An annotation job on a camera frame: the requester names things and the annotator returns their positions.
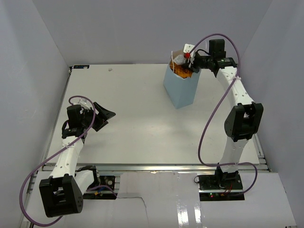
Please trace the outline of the aluminium table rail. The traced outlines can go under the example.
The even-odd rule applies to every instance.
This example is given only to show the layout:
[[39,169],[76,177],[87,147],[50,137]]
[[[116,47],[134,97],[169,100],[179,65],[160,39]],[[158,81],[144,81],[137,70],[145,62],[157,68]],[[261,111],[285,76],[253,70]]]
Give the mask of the aluminium table rail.
[[[213,171],[216,167],[203,166],[201,164],[95,164],[99,171],[177,171],[177,172],[208,172]],[[268,172],[268,166],[265,163],[255,165],[258,171]],[[54,163],[49,163],[41,168],[43,171],[52,171],[55,167]],[[251,165],[242,165],[238,168],[239,171],[253,171]]]

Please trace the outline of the white cardboard front cover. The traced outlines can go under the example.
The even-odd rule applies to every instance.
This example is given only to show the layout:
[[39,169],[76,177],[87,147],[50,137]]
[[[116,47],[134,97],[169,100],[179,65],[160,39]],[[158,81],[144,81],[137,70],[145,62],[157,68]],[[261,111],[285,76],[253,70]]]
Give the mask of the white cardboard front cover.
[[193,173],[126,172],[117,199],[84,200],[81,213],[60,221],[45,215],[38,186],[27,213],[54,228],[284,228],[297,227],[277,173],[241,173],[244,200],[200,201]]

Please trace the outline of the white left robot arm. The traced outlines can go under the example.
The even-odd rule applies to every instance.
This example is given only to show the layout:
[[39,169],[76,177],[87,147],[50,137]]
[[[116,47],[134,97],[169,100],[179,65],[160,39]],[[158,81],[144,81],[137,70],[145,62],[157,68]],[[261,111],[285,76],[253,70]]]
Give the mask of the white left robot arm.
[[88,107],[79,101],[67,109],[68,119],[62,126],[62,149],[53,171],[39,184],[45,214],[48,218],[80,213],[83,195],[87,189],[94,190],[101,181],[94,165],[76,168],[85,144],[89,126],[98,132],[116,114],[98,103]]

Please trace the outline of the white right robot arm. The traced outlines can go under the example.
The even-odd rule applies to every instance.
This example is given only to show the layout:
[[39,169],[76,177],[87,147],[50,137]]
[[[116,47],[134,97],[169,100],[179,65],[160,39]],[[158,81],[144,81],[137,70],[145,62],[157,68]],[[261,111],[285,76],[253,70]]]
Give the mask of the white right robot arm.
[[227,136],[223,156],[217,164],[212,164],[213,175],[199,176],[201,189],[221,189],[228,193],[234,187],[242,189],[238,172],[243,150],[257,133],[264,111],[261,103],[256,103],[244,88],[239,77],[240,65],[233,58],[227,57],[225,41],[211,39],[207,55],[198,52],[194,55],[192,69],[209,69],[224,88],[223,98],[229,100],[231,110],[224,121]]

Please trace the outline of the orange kettle chips bag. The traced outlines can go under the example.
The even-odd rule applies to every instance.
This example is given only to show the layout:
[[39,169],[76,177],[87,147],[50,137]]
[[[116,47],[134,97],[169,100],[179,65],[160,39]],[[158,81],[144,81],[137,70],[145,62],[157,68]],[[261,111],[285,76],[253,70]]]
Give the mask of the orange kettle chips bag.
[[174,65],[174,73],[181,78],[192,77],[192,71],[188,68],[183,68],[182,65]]

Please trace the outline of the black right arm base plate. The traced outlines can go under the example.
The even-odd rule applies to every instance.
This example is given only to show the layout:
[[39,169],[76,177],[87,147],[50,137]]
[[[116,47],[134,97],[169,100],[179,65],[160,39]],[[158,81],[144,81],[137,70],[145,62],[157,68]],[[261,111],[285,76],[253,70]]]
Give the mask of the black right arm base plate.
[[245,200],[240,176],[218,183],[215,175],[197,175],[194,183],[199,186],[200,202]]

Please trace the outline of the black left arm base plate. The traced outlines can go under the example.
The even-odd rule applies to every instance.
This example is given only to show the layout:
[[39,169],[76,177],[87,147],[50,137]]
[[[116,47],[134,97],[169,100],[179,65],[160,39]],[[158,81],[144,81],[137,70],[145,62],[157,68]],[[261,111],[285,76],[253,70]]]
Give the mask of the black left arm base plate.
[[97,181],[89,185],[84,193],[84,199],[87,200],[115,200],[115,176],[99,176]]

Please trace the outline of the light blue paper bag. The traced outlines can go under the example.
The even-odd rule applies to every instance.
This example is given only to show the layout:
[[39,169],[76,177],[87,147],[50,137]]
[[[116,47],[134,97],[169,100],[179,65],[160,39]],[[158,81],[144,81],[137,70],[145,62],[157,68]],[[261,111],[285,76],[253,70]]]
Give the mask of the light blue paper bag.
[[192,73],[192,77],[181,78],[174,73],[174,65],[184,63],[183,51],[171,52],[170,61],[168,63],[163,85],[176,109],[183,108],[194,102],[200,72]]

